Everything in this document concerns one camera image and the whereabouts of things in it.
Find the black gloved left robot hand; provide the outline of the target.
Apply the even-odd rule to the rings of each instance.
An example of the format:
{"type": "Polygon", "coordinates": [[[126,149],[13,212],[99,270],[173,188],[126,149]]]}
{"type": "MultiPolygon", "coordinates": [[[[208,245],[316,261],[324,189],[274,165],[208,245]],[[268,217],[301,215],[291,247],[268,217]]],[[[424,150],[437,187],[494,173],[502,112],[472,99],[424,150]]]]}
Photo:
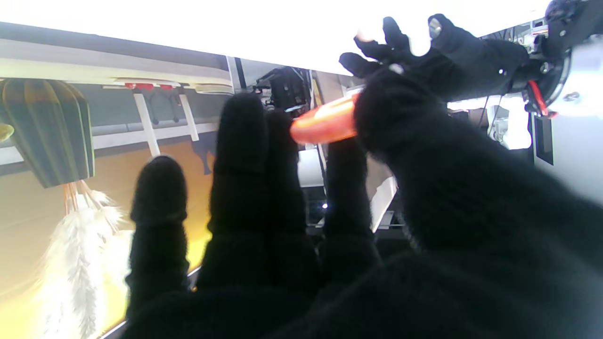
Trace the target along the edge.
{"type": "Polygon", "coordinates": [[[383,19],[385,43],[355,37],[360,50],[339,62],[366,80],[366,94],[385,92],[443,103],[504,95],[514,76],[529,62],[524,47],[512,41],[481,39],[442,14],[429,17],[429,51],[416,56],[410,38],[392,17],[383,19]]]}

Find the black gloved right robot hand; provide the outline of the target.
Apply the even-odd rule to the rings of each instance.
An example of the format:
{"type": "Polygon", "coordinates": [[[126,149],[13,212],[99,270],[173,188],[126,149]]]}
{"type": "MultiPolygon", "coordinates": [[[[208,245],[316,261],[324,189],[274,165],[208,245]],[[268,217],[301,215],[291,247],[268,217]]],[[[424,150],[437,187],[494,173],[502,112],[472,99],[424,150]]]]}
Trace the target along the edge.
{"type": "Polygon", "coordinates": [[[289,115],[224,105],[212,233],[187,280],[187,184],[159,156],[131,219],[125,339],[600,339],[602,208],[384,70],[340,152],[323,266],[289,115]]]}

